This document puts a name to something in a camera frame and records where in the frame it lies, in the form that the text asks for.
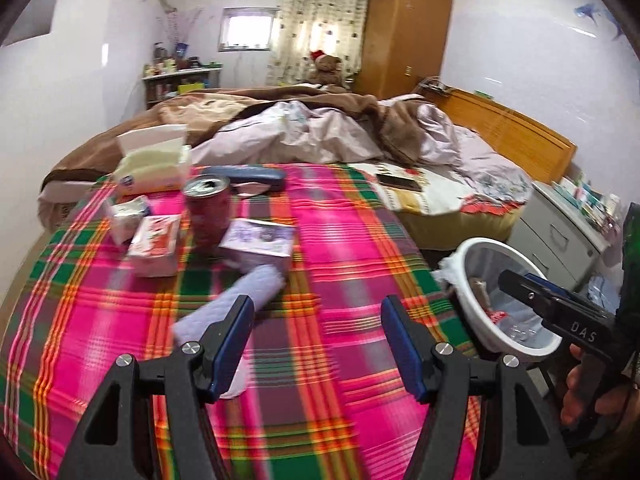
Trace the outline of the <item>wooden headboard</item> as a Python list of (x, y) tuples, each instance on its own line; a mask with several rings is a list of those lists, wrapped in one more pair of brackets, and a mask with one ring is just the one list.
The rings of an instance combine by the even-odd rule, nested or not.
[(565, 136), (494, 101), (459, 89), (424, 96), (458, 126), (471, 129), (498, 154), (512, 160), (533, 180), (552, 183), (566, 174), (577, 146)]

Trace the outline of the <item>tissue pack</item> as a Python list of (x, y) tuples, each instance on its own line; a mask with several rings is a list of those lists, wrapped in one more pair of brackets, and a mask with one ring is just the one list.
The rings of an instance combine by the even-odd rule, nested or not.
[(186, 125), (129, 130), (117, 137), (122, 159), (112, 173), (120, 196), (179, 191), (191, 174)]

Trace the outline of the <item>items on cabinet top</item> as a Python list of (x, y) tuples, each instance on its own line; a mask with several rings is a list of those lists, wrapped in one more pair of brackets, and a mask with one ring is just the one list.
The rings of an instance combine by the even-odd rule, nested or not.
[(562, 177), (560, 182), (553, 182), (552, 188), (601, 234), (608, 234), (622, 226), (620, 198), (617, 195), (601, 194), (586, 181), (574, 183), (567, 177)]

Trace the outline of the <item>grey drawer cabinet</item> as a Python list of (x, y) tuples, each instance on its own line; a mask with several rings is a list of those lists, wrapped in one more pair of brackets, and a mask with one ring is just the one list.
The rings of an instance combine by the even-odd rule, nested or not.
[(569, 290), (585, 285), (611, 244), (565, 198), (544, 182), (514, 224), (508, 244), (548, 281)]

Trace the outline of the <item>teddy bear with red hat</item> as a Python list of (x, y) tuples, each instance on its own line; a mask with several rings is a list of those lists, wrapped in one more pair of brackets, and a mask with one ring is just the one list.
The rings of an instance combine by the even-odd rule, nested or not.
[(326, 54), (322, 50), (311, 51), (310, 58), (312, 67), (307, 78), (310, 84), (320, 88), (346, 89), (340, 58)]

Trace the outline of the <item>floral bed sheet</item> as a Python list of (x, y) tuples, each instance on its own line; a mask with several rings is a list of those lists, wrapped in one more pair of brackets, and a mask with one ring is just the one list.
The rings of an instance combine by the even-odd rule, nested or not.
[[(360, 162), (350, 166), (364, 174), (378, 198), (393, 212), (424, 217), (443, 214), (494, 214), (504, 216), (525, 205), (533, 194), (533, 183), (523, 170), (480, 172), (480, 180), (469, 179), (447, 166), (404, 168), (391, 162)], [(419, 189), (405, 190), (384, 185), (378, 176), (416, 182)]]

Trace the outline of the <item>dark red can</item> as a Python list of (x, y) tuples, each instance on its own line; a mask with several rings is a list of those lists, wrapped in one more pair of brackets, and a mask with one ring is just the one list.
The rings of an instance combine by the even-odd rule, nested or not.
[(223, 176), (196, 177), (183, 188), (189, 211), (193, 244), (201, 250), (215, 249), (231, 221), (230, 181)]

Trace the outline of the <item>purple white small carton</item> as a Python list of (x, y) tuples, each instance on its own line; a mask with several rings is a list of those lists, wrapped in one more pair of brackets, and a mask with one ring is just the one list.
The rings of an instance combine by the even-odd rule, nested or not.
[(269, 264), (287, 276), (291, 269), (295, 234), (295, 226), (236, 218), (224, 233), (218, 252), (242, 273)]

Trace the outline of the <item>small window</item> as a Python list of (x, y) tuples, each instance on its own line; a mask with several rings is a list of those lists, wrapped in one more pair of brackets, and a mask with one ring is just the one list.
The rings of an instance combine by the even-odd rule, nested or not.
[(222, 12), (218, 50), (221, 52), (268, 51), (277, 10), (227, 8)]

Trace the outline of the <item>dark blue glasses case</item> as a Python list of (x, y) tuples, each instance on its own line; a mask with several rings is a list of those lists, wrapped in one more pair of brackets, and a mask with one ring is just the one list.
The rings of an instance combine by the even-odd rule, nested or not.
[(225, 177), (232, 184), (256, 182), (274, 192), (283, 191), (286, 181), (283, 170), (263, 166), (208, 166), (201, 170), (201, 176)]

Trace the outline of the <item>white yogurt cup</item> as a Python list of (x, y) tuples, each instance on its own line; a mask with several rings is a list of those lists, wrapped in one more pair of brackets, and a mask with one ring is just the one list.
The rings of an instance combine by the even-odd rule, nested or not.
[(152, 214), (149, 199), (144, 195), (120, 204), (107, 198), (103, 202), (103, 211), (110, 224), (111, 237), (117, 245), (130, 242), (142, 219)]

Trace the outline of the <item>patterned curtain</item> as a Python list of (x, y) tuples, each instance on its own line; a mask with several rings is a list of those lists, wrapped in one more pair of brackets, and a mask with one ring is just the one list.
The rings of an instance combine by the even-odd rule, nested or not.
[(311, 55), (322, 51), (341, 60), (342, 74), (361, 68), (369, 0), (279, 0), (266, 84), (297, 84), (310, 76)]

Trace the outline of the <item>white round trash bin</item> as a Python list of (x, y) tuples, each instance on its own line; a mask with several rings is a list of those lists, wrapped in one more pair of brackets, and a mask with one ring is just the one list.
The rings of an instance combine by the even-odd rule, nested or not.
[(462, 242), (433, 272), (442, 289), (457, 296), (473, 335), (491, 353), (511, 353), (525, 363), (547, 359), (562, 338), (542, 326), (534, 310), (499, 288), (504, 271), (544, 274), (512, 247), (487, 237)]

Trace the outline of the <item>lavender foam fruit net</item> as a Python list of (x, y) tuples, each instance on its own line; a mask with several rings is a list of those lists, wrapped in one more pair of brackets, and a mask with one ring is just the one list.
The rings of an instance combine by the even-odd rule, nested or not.
[(196, 383), (212, 399), (232, 399), (246, 389), (242, 355), (255, 314), (277, 296), (284, 284), (275, 266), (258, 266), (172, 326), (177, 346), (196, 342), (203, 349), (201, 376)]

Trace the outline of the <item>black smartphone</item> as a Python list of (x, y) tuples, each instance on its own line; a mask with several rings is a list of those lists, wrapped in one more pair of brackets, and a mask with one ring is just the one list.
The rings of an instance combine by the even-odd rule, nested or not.
[(399, 188), (412, 192), (421, 192), (421, 185), (416, 180), (393, 176), (392, 174), (376, 174), (376, 180), (380, 185), (389, 186), (390, 188)]

